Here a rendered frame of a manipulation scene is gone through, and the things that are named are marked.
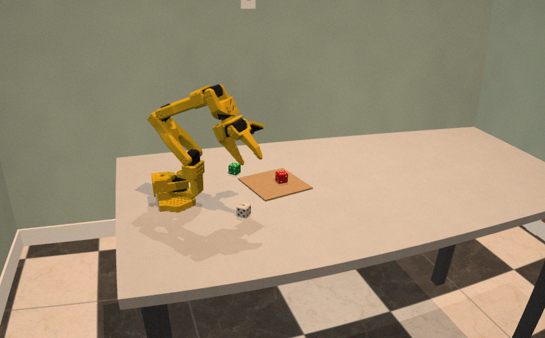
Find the white die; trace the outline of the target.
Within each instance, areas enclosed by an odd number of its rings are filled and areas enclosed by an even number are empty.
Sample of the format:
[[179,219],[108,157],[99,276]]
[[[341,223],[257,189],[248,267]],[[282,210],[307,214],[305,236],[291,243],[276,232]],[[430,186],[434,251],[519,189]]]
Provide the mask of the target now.
[[237,206],[237,217],[247,218],[251,214],[251,204],[240,203]]

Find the red die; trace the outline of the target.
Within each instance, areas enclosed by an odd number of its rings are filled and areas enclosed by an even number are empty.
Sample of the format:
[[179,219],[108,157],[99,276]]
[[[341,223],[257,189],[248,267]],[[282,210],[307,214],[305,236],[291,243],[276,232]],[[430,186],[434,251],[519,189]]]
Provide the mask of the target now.
[[288,174],[283,171],[278,171],[275,173],[275,180],[281,184],[281,183],[287,183],[288,182]]

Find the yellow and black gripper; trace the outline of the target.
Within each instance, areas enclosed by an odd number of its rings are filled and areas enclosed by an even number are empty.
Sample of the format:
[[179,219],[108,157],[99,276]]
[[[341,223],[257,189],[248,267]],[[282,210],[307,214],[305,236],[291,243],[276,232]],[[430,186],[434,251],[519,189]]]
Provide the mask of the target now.
[[242,119],[243,115],[232,118],[231,116],[221,123],[216,124],[212,129],[217,140],[229,151],[233,158],[241,165],[244,165],[244,160],[239,153],[235,140],[241,140],[256,156],[262,159],[261,149],[252,134],[258,130],[264,129],[263,124],[253,121],[248,122]]

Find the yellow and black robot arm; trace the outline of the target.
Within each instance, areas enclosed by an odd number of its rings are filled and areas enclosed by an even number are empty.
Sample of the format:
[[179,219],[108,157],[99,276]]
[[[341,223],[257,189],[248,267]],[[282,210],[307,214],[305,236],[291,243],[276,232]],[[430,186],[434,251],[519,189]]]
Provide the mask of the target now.
[[[160,212],[179,213],[196,206],[195,197],[204,190],[204,160],[200,160],[203,151],[172,116],[207,105],[213,117],[219,120],[225,120],[230,116],[237,117],[239,113],[233,97],[226,93],[223,85],[208,85],[203,88],[190,93],[190,98],[162,106],[147,119],[182,163],[182,170],[177,171],[177,175],[173,172],[154,173],[155,193],[158,194]],[[189,151],[186,152],[182,145]]]

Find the green die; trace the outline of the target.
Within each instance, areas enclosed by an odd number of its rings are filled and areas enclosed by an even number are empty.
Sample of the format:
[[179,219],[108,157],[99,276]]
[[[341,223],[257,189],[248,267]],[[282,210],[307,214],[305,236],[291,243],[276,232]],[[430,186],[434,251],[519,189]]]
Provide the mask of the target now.
[[228,166],[228,173],[232,175],[237,175],[241,172],[241,165],[238,163],[232,163]]

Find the tan flat mat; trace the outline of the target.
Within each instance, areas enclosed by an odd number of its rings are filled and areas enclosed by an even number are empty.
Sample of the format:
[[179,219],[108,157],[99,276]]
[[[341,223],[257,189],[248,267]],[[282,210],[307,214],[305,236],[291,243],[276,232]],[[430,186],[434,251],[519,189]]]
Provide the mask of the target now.
[[[283,170],[288,174],[288,182],[279,184],[275,180],[275,173]],[[264,201],[313,189],[313,187],[284,168],[239,177],[238,180]]]

